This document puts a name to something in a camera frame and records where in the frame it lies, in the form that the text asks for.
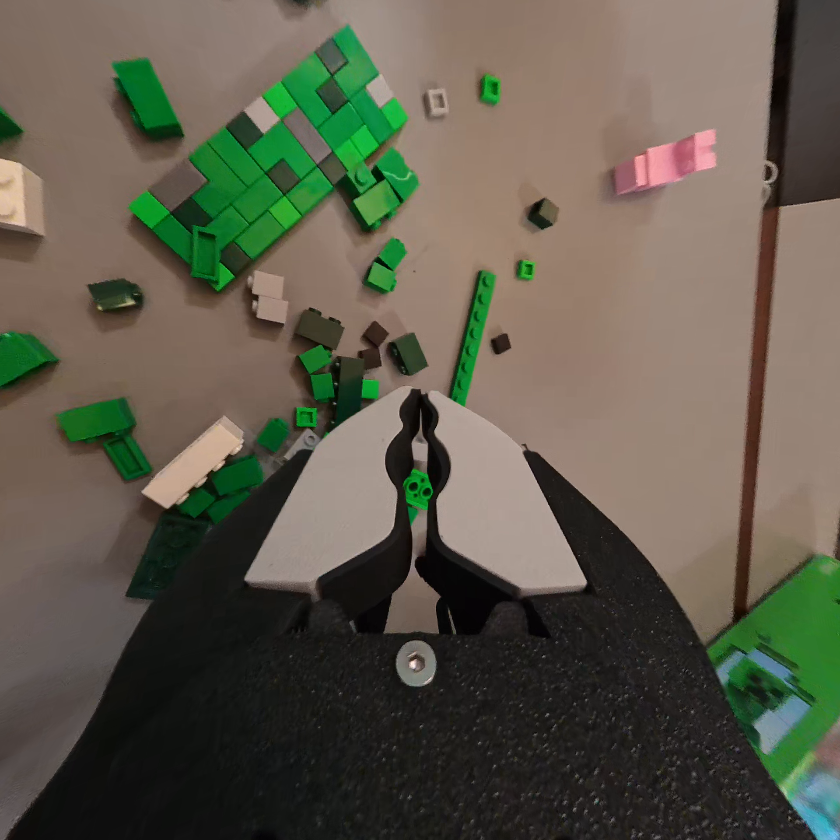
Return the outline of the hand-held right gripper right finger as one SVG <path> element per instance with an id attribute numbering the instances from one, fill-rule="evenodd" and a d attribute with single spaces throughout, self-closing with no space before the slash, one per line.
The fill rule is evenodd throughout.
<path id="1" fill-rule="evenodd" d="M 587 581 L 526 451 L 440 392 L 422 397 L 433 496 L 416 567 L 438 627 L 478 634 L 497 604 L 577 594 Z"/>

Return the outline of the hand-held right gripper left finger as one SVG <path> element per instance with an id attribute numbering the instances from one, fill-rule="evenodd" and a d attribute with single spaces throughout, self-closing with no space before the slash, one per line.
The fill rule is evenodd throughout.
<path id="1" fill-rule="evenodd" d="M 421 393 L 402 386 L 311 453 L 245 575 L 247 585 L 339 604 L 359 632 L 385 630 L 412 564 L 403 488 Z"/>

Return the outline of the long white toy brick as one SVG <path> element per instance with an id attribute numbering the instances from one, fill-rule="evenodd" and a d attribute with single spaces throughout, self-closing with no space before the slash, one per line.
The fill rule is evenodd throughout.
<path id="1" fill-rule="evenodd" d="M 221 416 L 153 477 L 142 489 L 142 496 L 163 509 L 182 504 L 211 472 L 236 455 L 244 442 L 244 430 Z"/>

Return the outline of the dark green toy plate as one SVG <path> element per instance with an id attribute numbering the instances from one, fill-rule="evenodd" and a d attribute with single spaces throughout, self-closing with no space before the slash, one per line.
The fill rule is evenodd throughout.
<path id="1" fill-rule="evenodd" d="M 178 511 L 163 511 L 133 573 L 125 596 L 152 601 L 174 580 L 176 572 L 197 549 L 212 524 Z"/>

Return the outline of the pile of mixed toy bricks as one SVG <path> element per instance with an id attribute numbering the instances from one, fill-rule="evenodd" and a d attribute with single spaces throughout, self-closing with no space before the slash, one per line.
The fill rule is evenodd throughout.
<path id="1" fill-rule="evenodd" d="M 391 193 L 395 196 L 396 204 L 387 207 L 385 217 L 391 217 L 404 204 L 418 187 L 417 174 L 405 162 L 402 154 L 396 149 L 390 149 L 383 154 L 372 172 L 375 179 L 374 188 L 360 196 L 362 201 L 376 197 L 387 197 Z M 364 285 L 381 294 L 394 291 L 396 288 L 396 272 L 406 257 L 406 247 L 399 238 L 391 238 L 371 263 Z M 299 318 L 295 334 L 313 343 L 312 350 L 301 356 L 301 362 L 313 380 L 329 382 L 326 374 L 321 370 L 331 364 L 331 352 L 335 351 L 343 335 L 343 325 L 334 318 L 324 317 L 319 310 L 309 308 Z M 377 348 L 390 335 L 383 323 L 373 322 L 364 333 L 364 339 L 371 345 L 371 350 L 362 352 L 359 362 L 364 362 L 367 368 L 376 366 L 379 358 Z M 404 375 L 414 375 L 427 367 L 427 360 L 413 333 L 403 332 L 395 334 L 390 345 L 397 366 Z M 289 435 L 289 428 L 285 421 L 279 418 L 270 419 L 257 437 L 257 444 L 270 453 L 275 454 Z"/>

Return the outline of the long green toy plate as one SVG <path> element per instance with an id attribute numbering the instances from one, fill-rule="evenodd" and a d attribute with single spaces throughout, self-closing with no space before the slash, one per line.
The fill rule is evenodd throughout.
<path id="1" fill-rule="evenodd" d="M 474 295 L 470 303 L 463 339 L 451 381 L 449 398 L 466 406 L 480 351 L 480 345 L 487 325 L 489 309 L 497 277 L 488 269 L 478 271 Z"/>

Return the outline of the green flat tile brick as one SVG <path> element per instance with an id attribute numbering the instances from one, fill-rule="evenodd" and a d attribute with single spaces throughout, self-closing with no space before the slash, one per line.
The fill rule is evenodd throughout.
<path id="1" fill-rule="evenodd" d="M 149 476 L 152 467 L 129 431 L 106 436 L 101 441 L 106 455 L 124 481 Z"/>

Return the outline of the green slope toy brick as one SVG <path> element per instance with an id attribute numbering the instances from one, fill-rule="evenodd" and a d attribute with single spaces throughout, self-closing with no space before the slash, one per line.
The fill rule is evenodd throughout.
<path id="1" fill-rule="evenodd" d="M 129 105 L 132 120 L 152 140 L 181 138 L 183 128 L 149 58 L 114 61 L 114 84 Z"/>
<path id="2" fill-rule="evenodd" d="M 56 415 L 61 432 L 71 443 L 86 443 L 130 432 L 137 421 L 124 397 L 68 409 Z"/>

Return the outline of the brown wooden strip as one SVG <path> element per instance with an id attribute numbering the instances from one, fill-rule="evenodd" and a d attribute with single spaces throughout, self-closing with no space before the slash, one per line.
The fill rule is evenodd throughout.
<path id="1" fill-rule="evenodd" d="M 749 611 L 753 528 L 779 235 L 779 215 L 780 209 L 777 206 L 765 208 L 760 226 L 759 257 L 753 303 L 749 393 L 744 430 L 737 557 L 731 606 L 734 622 L 742 619 Z"/>

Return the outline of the green hollow tile brick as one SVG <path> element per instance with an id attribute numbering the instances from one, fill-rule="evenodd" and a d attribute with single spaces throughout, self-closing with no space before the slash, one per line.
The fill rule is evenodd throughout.
<path id="1" fill-rule="evenodd" d="M 190 257 L 191 276 L 214 286 L 218 281 L 220 264 L 217 236 L 207 227 L 194 225 Z"/>

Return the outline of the green printed toy box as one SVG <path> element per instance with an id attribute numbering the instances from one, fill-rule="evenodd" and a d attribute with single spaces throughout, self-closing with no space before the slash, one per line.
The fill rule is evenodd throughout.
<path id="1" fill-rule="evenodd" d="M 817 838 L 839 837 L 839 561 L 814 555 L 708 647 L 738 724 Z"/>

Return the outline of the green mosaic brick assembly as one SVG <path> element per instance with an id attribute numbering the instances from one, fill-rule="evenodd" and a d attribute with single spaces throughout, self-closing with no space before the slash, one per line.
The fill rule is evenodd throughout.
<path id="1" fill-rule="evenodd" d="M 393 193 L 362 201 L 407 114 L 351 26 L 136 197 L 129 211 L 188 264 L 194 225 L 217 236 L 222 291 L 321 201 L 340 191 L 365 233 Z"/>

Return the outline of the pink toy brick piece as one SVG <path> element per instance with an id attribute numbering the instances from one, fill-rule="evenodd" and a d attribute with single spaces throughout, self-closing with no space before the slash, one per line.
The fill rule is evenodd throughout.
<path id="1" fill-rule="evenodd" d="M 615 194 L 645 192 L 714 169 L 717 166 L 716 142 L 717 132 L 709 129 L 673 143 L 647 148 L 613 168 Z"/>

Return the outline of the black cabinet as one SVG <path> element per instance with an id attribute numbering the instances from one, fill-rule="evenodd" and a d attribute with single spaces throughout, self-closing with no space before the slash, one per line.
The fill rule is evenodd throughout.
<path id="1" fill-rule="evenodd" d="M 778 207 L 839 197 L 839 2 L 779 1 L 766 159 Z"/>

